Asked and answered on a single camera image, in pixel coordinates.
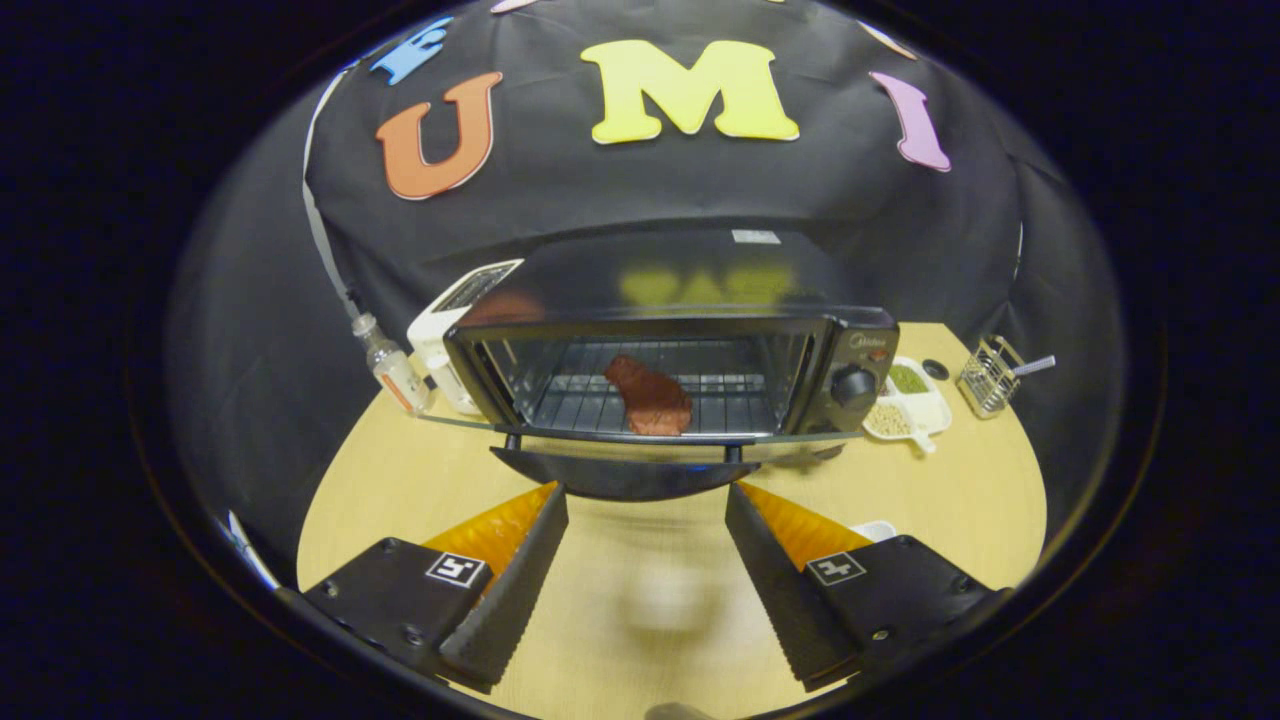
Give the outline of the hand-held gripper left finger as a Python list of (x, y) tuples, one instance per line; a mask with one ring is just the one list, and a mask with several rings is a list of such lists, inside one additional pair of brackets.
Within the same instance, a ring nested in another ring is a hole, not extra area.
[(424, 544), (383, 538), (303, 596), (417, 674), (488, 693), (524, 638), (568, 524), (567, 495), (552, 482)]

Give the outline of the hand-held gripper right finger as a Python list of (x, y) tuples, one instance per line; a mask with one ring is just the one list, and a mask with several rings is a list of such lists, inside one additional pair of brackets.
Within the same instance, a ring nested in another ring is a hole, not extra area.
[(745, 482), (730, 487), (724, 523), (808, 691), (905, 673), (1006, 597), (913, 536), (872, 539)]

